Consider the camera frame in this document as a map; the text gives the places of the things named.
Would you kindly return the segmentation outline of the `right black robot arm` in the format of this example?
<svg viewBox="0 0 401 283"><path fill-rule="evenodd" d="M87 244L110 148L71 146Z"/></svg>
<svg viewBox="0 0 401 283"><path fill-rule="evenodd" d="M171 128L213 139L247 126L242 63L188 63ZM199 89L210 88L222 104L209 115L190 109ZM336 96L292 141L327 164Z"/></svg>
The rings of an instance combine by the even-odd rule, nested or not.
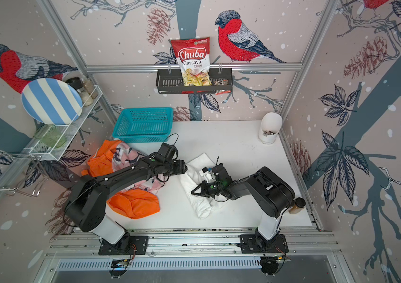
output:
<svg viewBox="0 0 401 283"><path fill-rule="evenodd" d="M276 240L282 216L295 201L295 192L290 185L266 166L238 180L232 179L222 163L205 167L202 173L211 178L195 187L192 195L212 199L223 196L226 200L251 195L263 212L256 236L267 246Z"/></svg>

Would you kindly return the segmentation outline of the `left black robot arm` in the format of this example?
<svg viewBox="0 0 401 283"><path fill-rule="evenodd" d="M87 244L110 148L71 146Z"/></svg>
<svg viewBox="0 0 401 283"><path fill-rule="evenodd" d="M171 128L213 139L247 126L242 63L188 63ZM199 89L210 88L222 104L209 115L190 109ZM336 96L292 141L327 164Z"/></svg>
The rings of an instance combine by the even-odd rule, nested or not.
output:
<svg viewBox="0 0 401 283"><path fill-rule="evenodd" d="M157 152L139 158L133 165L114 173L84 176L71 190L64 215L83 232L91 232L111 245L126 242L127 230L106 215L107 201L116 193L140 181L160 175L171 177L186 173L175 145L162 143Z"/></svg>

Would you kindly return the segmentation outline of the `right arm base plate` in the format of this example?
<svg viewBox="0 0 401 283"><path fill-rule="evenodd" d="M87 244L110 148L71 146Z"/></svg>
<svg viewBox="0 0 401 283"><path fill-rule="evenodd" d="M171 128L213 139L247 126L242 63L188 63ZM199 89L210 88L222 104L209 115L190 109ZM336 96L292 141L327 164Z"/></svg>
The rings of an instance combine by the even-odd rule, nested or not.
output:
<svg viewBox="0 0 401 283"><path fill-rule="evenodd" d="M278 234L270 240L266 240L259 233L243 234L236 245L243 254L286 254L289 252L285 235Z"/></svg>

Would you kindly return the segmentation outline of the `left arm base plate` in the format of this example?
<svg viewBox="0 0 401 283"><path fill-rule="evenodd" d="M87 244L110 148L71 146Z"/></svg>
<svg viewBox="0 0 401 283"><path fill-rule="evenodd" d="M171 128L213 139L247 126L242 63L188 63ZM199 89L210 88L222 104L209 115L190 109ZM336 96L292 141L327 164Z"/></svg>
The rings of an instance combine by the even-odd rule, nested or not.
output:
<svg viewBox="0 0 401 283"><path fill-rule="evenodd" d="M98 254L101 256L145 255L148 241L148 236L126 236L113 245L103 239Z"/></svg>

